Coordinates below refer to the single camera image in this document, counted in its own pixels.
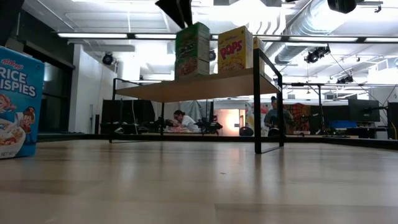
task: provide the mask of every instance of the yellow cereal box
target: yellow cereal box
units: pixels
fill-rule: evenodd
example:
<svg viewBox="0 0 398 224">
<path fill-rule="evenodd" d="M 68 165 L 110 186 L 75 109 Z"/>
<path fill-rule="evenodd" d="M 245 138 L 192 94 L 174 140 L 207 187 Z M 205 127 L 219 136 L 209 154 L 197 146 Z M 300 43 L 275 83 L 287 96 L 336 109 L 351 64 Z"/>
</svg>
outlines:
<svg viewBox="0 0 398 224">
<path fill-rule="evenodd" d="M 264 51 L 265 43 L 258 37 L 253 38 L 253 49 L 261 49 Z"/>
<path fill-rule="evenodd" d="M 260 49 L 264 52 L 265 43 L 258 37 L 253 38 L 253 49 Z M 265 62 L 260 59 L 260 74 L 264 74 Z"/>
<path fill-rule="evenodd" d="M 218 35 L 218 73 L 253 67 L 253 37 L 246 26 Z"/>
</svg>

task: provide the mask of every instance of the wooden floor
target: wooden floor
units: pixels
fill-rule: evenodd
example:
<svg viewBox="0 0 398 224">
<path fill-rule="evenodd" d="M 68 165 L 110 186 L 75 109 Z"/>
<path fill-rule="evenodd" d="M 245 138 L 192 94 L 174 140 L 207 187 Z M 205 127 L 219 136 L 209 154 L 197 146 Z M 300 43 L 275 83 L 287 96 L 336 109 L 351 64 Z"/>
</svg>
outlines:
<svg viewBox="0 0 398 224">
<path fill-rule="evenodd" d="M 398 223 L 398 153 L 253 147 L 40 143 L 35 157 L 0 161 L 0 223 Z"/>
</svg>

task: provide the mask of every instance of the black desk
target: black desk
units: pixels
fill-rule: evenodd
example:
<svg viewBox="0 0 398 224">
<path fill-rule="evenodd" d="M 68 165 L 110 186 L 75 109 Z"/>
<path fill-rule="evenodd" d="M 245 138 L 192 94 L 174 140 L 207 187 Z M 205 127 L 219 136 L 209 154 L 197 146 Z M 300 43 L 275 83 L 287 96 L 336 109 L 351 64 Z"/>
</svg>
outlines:
<svg viewBox="0 0 398 224">
<path fill-rule="evenodd" d="M 387 128 L 382 127 L 363 127 L 363 128 L 336 128 L 337 131 L 343 132 L 346 135 L 358 136 L 359 138 L 375 139 L 376 131 L 387 131 Z"/>
</svg>

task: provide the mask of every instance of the man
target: man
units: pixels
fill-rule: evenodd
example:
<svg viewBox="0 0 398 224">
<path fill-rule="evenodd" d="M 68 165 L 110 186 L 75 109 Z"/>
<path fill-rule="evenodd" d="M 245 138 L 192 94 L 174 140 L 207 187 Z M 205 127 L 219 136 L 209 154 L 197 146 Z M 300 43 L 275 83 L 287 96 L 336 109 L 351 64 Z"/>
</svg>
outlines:
<svg viewBox="0 0 398 224">
<path fill-rule="evenodd" d="M 176 110 L 174 112 L 174 119 L 177 121 L 171 121 L 174 127 L 188 128 L 190 131 L 193 132 L 198 131 L 199 129 L 199 127 L 195 125 L 196 122 L 180 110 Z"/>
<path fill-rule="evenodd" d="M 278 104 L 276 97 L 271 97 L 271 105 L 272 109 L 268 111 L 266 114 L 266 118 L 264 119 L 265 125 L 272 129 L 272 128 L 278 128 Z M 284 122 L 285 122 L 285 127 L 286 127 L 286 121 L 291 121 L 293 120 L 292 115 L 285 109 L 283 109 L 283 114 L 284 114 Z"/>
</svg>

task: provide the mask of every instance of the black metal table leg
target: black metal table leg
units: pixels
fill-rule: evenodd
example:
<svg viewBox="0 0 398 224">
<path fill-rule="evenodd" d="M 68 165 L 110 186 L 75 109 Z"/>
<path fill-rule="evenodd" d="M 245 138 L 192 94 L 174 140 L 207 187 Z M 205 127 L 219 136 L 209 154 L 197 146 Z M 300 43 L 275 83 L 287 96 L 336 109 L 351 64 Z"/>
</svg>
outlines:
<svg viewBox="0 0 398 224">
<path fill-rule="evenodd" d="M 259 49 L 253 51 L 254 151 L 261 154 L 261 99 Z"/>
<path fill-rule="evenodd" d="M 165 120 L 164 120 L 164 103 L 162 103 L 162 114 L 161 114 L 161 117 L 162 117 L 162 124 L 160 125 L 160 135 L 163 136 L 163 129 L 164 129 L 164 123 L 165 123 Z"/>
<path fill-rule="evenodd" d="M 256 125 L 258 125 L 258 133 L 259 136 L 261 135 L 261 106 L 260 106 L 260 85 L 258 83 L 258 86 L 256 86 L 256 81 L 260 79 L 260 58 L 263 59 L 263 61 L 272 69 L 272 71 L 277 75 L 278 77 L 278 83 L 277 85 L 279 86 L 280 92 L 277 94 L 277 114 L 278 114 L 278 127 L 279 127 L 279 146 L 277 147 L 272 147 L 269 149 L 261 150 L 261 137 L 259 137 L 259 140 L 256 138 Z M 282 75 L 278 71 L 278 69 L 275 68 L 274 64 L 269 60 L 269 58 L 265 55 L 265 53 L 260 50 L 260 49 L 254 49 L 253 51 L 253 81 L 254 81 L 254 137 L 255 137 L 255 142 L 259 141 L 260 146 L 257 148 L 256 147 L 256 153 L 267 153 L 274 151 L 276 149 L 280 149 L 284 146 L 285 143 L 285 121 L 284 121 L 284 114 L 283 114 L 283 94 L 282 94 Z"/>
<path fill-rule="evenodd" d="M 116 80 L 117 78 L 113 79 L 113 89 L 112 89 L 112 102 L 115 101 L 116 99 Z M 113 138 L 113 110 L 110 111 L 109 115 L 109 143 L 112 143 L 112 138 Z"/>
</svg>

